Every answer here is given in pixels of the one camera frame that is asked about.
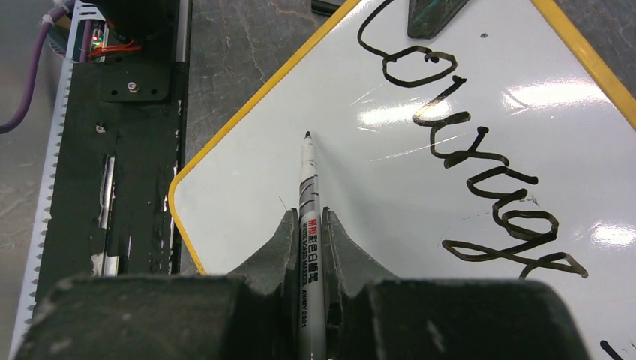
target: bolt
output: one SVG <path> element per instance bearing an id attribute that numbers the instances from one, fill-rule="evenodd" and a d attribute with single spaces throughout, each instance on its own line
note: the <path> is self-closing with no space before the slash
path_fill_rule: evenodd
<path id="1" fill-rule="evenodd" d="M 134 81 L 129 82 L 127 87 L 129 92 L 135 93 L 139 91 L 139 87 L 137 86 L 137 83 Z"/>

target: yellow board edge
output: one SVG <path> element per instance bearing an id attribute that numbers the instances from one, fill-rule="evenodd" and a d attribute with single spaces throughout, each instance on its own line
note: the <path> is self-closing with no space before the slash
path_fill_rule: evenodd
<path id="1" fill-rule="evenodd" d="M 168 206 L 170 213 L 175 220 L 175 224 L 185 242 L 187 250 L 190 251 L 192 260 L 196 269 L 201 275 L 204 275 L 205 269 L 201 263 L 201 259 L 194 250 L 194 246 L 188 238 L 188 234 L 183 228 L 183 224 L 179 219 L 179 215 L 174 207 L 175 190 L 179 182 L 267 95 L 270 90 L 278 84 L 344 17 L 360 2 L 361 0 L 346 0 L 340 8 L 329 17 L 329 19 L 320 26 L 320 28 L 311 35 L 301 47 L 292 55 L 287 62 L 271 76 L 269 80 L 243 105 L 243 107 L 223 126 L 212 139 L 205 144 L 203 149 L 199 151 L 190 162 L 188 162 L 182 171 L 170 183 L 168 190 Z"/>
<path id="2" fill-rule="evenodd" d="M 563 13 L 554 0 L 531 0 L 538 12 L 561 41 L 570 49 L 598 87 L 607 95 L 634 130 L 636 130 L 636 100 L 616 75 L 594 51 L 576 26 Z"/>
<path id="3" fill-rule="evenodd" d="M 182 171 L 170 183 L 168 205 L 177 229 L 190 251 L 197 271 L 204 275 L 203 264 L 194 250 L 188 234 L 183 228 L 179 215 L 174 208 L 175 190 L 179 182 L 280 82 L 361 0 L 346 0 L 294 55 L 245 103 L 245 105 L 223 126 L 203 149 L 185 165 Z M 550 27 L 559 35 L 561 41 L 570 49 L 587 73 L 594 79 L 614 106 L 636 130 L 636 100 L 616 75 L 594 51 L 590 43 L 570 22 L 554 0 L 530 0 Z"/>

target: marker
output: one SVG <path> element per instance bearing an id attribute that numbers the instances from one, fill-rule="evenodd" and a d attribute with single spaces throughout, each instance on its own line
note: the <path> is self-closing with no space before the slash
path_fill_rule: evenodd
<path id="1" fill-rule="evenodd" d="M 320 196 L 317 188 L 316 148 L 309 131 L 301 150 L 300 217 L 300 316 L 298 358 L 325 360 L 327 334 L 323 287 L 323 249 Z"/>

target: whiteboard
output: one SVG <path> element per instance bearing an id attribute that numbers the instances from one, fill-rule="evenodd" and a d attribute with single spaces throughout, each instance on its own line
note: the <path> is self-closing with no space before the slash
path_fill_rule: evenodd
<path id="1" fill-rule="evenodd" d="M 388 270 L 544 281 L 595 359 L 636 356 L 634 99 L 552 1 L 472 0 L 423 41 L 388 0 L 365 49 L 383 2 L 348 1 L 178 174 L 199 270 L 231 271 L 298 206 L 311 131 L 322 205 Z"/>

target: purple cable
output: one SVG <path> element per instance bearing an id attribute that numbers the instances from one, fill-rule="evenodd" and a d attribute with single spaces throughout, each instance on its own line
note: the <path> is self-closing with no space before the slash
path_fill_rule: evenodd
<path id="1" fill-rule="evenodd" d="M 75 0 L 70 0 L 66 3 L 66 6 L 70 9 L 75 5 Z M 53 22 L 60 20 L 61 17 L 66 15 L 66 9 L 58 7 L 49 12 Z M 40 27 L 40 32 L 37 33 L 35 39 L 35 45 L 33 46 L 33 53 L 31 54 L 31 64 L 28 67 L 28 75 L 26 77 L 26 87 L 22 93 L 22 100 L 18 106 L 18 110 L 13 114 L 13 117 L 7 121 L 6 124 L 0 125 L 0 134 L 6 134 L 9 131 L 17 128 L 18 125 L 24 120 L 26 113 L 31 106 L 31 99 L 33 98 L 33 90 L 35 88 L 35 75 L 38 73 L 38 63 L 40 62 L 40 54 L 42 53 L 42 47 L 44 47 L 44 41 L 47 40 L 47 35 L 53 25 L 49 22 L 45 22 Z"/>
<path id="2" fill-rule="evenodd" d="M 82 49 L 79 51 L 79 62 L 86 62 L 91 52 L 91 37 L 93 33 L 92 20 L 84 21 L 84 37 L 82 37 Z"/>

